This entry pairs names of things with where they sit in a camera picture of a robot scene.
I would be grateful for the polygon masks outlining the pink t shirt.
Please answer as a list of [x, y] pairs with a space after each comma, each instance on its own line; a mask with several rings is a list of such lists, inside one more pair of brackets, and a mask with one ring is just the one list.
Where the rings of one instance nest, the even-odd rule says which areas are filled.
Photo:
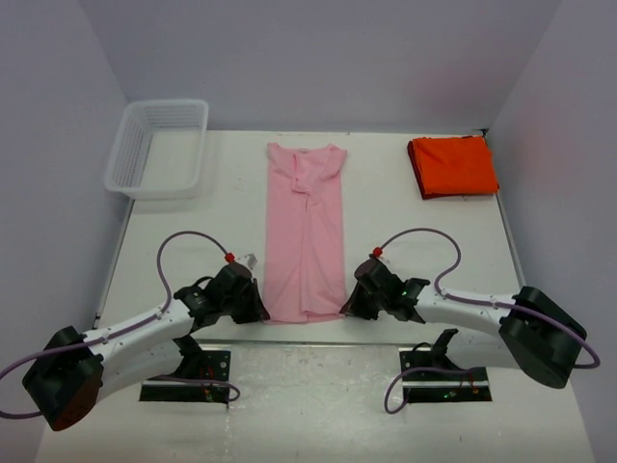
[[267, 147], [262, 299], [272, 324], [338, 319], [347, 299], [341, 173], [347, 151]]

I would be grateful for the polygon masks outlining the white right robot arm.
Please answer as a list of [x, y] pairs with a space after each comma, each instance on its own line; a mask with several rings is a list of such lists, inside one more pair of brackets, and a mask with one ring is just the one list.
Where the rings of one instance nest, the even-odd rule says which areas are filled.
[[476, 368], [517, 368], [562, 389], [586, 339], [575, 320], [531, 286], [514, 295], [452, 294], [429, 280], [403, 281], [375, 257], [354, 277], [341, 314], [375, 320], [385, 312], [401, 322], [444, 325], [420, 362], [442, 379]]

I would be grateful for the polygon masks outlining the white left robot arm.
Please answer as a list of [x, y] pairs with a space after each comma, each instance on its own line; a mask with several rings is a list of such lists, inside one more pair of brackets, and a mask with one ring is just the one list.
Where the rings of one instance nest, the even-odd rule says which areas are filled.
[[236, 324], [265, 321], [251, 268], [242, 262], [169, 293], [165, 303], [114, 326], [58, 331], [22, 384], [49, 427], [62, 431], [104, 398], [150, 379], [225, 388], [204, 363], [193, 335], [228, 316]]

